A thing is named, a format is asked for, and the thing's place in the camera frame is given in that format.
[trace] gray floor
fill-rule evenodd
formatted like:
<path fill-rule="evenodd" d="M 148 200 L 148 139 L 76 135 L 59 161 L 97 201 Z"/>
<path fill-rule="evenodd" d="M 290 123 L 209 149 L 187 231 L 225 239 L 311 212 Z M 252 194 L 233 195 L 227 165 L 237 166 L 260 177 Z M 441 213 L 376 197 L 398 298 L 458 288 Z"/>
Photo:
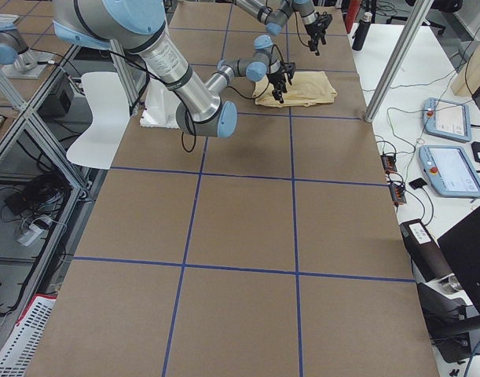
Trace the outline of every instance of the gray floor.
<path fill-rule="evenodd" d="M 385 24 L 390 16 L 408 16 L 412 11 L 412 7 L 409 6 L 405 0 L 388 0 L 378 1 L 378 11 L 376 14 L 376 23 Z M 365 10 L 362 9 L 359 16 L 363 14 Z M 437 10 L 431 9 L 428 12 L 427 19 L 434 21 L 438 24 L 446 26 L 443 35 L 437 35 L 438 29 L 432 28 L 437 40 L 441 44 L 445 53 L 451 58 L 453 66 L 457 68 L 461 64 L 461 55 L 458 54 L 460 43 L 463 41 L 471 41 L 472 36 L 468 34 L 464 26 L 458 21 L 458 19 L 450 13 L 441 13 Z M 393 20 L 392 24 L 404 24 L 403 21 Z M 476 100 L 478 107 L 480 108 L 480 96 Z"/>

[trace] white chair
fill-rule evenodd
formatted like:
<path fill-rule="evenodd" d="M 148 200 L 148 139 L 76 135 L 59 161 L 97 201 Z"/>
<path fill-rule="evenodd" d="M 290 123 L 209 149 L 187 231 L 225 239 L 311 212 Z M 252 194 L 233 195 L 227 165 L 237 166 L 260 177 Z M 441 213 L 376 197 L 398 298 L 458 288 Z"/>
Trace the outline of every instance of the white chair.
<path fill-rule="evenodd" d="M 130 121 L 126 93 L 114 72 L 86 73 L 82 87 L 93 122 L 67 150 L 67 159 L 83 167 L 110 169 Z"/>

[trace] blue joint cap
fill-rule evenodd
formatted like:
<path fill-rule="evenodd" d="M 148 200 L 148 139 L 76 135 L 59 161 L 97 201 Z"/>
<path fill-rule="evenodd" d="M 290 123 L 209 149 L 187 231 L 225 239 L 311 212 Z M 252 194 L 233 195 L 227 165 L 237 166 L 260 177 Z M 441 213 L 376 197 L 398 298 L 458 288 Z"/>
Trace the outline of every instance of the blue joint cap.
<path fill-rule="evenodd" d="M 12 22 L 0 22 L 0 31 L 16 30 Z"/>
<path fill-rule="evenodd" d="M 279 24 L 273 24 L 273 23 L 270 23 L 270 24 L 267 24 L 266 25 L 266 31 L 276 37 L 277 35 L 280 34 L 280 31 L 281 31 L 281 26 Z"/>
<path fill-rule="evenodd" d="M 260 35 L 254 40 L 255 49 L 268 49 L 272 45 L 273 41 L 271 40 L 271 37 L 266 34 Z"/>
<path fill-rule="evenodd" d="M 166 20 L 163 0 L 102 0 L 122 27 L 136 34 L 156 33 Z"/>
<path fill-rule="evenodd" d="M 262 80 L 267 71 L 268 68 L 264 63 L 254 61 L 247 66 L 246 76 L 250 81 L 257 82 Z"/>
<path fill-rule="evenodd" d="M 236 122 L 238 121 L 238 112 L 236 105 L 231 101 L 226 101 L 222 106 L 222 112 L 217 122 L 217 136 L 229 137 L 234 134 Z"/>
<path fill-rule="evenodd" d="M 14 63 L 18 57 L 18 52 L 9 46 L 0 43 L 0 64 L 8 65 Z"/>
<path fill-rule="evenodd" d="M 90 47 L 91 49 L 110 49 L 111 45 L 109 42 L 100 41 L 96 38 L 90 37 L 89 35 L 79 33 L 78 31 L 69 29 L 64 25 L 53 21 L 54 23 L 54 33 L 58 38 L 63 39 L 66 42 L 71 43 L 72 45 L 79 45 L 82 47 Z"/>

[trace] yellow cloth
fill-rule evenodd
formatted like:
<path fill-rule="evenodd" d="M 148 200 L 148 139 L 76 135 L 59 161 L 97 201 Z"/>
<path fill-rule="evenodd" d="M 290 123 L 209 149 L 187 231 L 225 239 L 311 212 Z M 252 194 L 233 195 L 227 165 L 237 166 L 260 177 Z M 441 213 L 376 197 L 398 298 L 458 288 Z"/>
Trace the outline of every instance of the yellow cloth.
<path fill-rule="evenodd" d="M 268 79 L 264 77 L 255 83 L 253 97 L 257 97 L 268 85 Z M 269 106 L 272 108 L 282 108 L 285 106 L 312 106 L 314 104 L 332 104 L 337 92 L 328 81 L 327 75 L 323 71 L 297 71 L 292 79 L 292 85 L 287 82 L 287 91 L 284 93 L 284 103 L 281 104 L 273 98 L 271 91 L 273 85 L 262 96 L 255 99 L 255 104 Z"/>

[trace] tablet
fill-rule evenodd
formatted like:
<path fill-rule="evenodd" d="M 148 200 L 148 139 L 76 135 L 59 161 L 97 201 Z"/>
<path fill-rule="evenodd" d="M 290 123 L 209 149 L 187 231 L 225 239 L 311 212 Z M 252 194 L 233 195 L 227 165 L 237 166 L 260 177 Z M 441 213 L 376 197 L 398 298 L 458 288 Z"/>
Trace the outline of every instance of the tablet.
<path fill-rule="evenodd" d="M 437 194 L 452 198 L 480 198 L 480 178 L 459 146 L 420 147 L 423 171 Z"/>
<path fill-rule="evenodd" d="M 423 109 L 427 134 L 467 142 L 472 139 L 468 105 L 428 98 Z"/>

